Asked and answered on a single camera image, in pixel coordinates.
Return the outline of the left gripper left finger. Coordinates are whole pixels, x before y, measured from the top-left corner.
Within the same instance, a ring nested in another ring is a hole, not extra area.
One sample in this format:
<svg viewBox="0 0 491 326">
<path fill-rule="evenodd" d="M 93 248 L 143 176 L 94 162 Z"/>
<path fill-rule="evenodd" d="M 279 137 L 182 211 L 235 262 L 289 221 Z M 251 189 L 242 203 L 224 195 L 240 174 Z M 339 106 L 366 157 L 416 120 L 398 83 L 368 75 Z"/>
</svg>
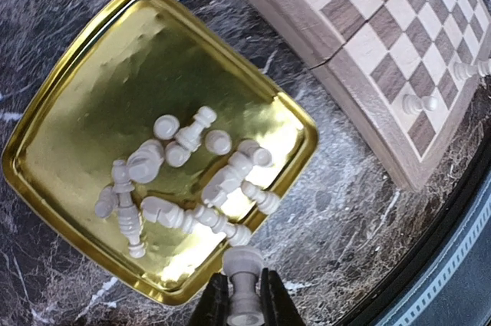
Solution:
<svg viewBox="0 0 491 326">
<path fill-rule="evenodd" d="M 211 276 L 189 320 L 190 326 L 226 326 L 229 310 L 228 278 Z"/>
</svg>

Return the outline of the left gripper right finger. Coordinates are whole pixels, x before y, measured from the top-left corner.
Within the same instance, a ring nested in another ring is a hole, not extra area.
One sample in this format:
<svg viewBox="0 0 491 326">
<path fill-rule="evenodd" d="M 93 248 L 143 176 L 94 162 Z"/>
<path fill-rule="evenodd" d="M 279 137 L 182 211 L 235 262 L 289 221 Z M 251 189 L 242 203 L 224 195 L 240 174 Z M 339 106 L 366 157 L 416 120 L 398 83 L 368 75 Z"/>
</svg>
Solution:
<svg viewBox="0 0 491 326">
<path fill-rule="evenodd" d="M 262 270 L 260 299 L 265 326 L 305 326 L 277 271 Z"/>
</svg>

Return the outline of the white chess rook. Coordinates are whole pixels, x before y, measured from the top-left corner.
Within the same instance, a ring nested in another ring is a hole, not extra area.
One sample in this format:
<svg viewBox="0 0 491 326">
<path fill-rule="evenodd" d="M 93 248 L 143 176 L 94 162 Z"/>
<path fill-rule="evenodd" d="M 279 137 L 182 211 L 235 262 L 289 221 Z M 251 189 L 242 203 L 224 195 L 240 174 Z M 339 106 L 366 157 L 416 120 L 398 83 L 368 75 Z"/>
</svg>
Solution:
<svg viewBox="0 0 491 326">
<path fill-rule="evenodd" d="M 249 245 L 232 247 L 224 253 L 222 269 L 233 287 L 227 325 L 264 325 L 261 300 L 256 293 L 263 267 L 261 253 Z"/>
</svg>

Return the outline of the wooden chess board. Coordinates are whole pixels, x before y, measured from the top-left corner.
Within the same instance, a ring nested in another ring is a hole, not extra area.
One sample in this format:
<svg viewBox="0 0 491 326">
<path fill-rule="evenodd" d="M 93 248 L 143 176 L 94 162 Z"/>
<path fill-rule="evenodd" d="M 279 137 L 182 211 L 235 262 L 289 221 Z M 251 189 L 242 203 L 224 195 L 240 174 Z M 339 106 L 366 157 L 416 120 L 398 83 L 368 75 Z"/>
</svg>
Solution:
<svg viewBox="0 0 491 326">
<path fill-rule="evenodd" d="M 483 0 L 248 0 L 311 68 L 394 183 L 421 190 L 476 90 L 456 62 L 490 56 Z M 406 94 L 435 111 L 406 114 Z"/>
</svg>

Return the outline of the white chess king piece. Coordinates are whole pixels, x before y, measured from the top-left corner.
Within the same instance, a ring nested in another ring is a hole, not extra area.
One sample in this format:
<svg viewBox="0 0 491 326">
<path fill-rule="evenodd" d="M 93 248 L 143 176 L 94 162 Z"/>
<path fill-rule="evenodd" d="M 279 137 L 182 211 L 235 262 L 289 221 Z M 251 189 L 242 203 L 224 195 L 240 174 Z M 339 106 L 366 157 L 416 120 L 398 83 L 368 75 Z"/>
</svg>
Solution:
<svg viewBox="0 0 491 326">
<path fill-rule="evenodd" d="M 479 75 L 480 77 L 490 76 L 490 65 L 490 58 L 484 61 L 477 61 L 475 64 L 456 62 L 453 65 L 453 72 L 458 81 L 464 82 L 474 75 Z"/>
</svg>

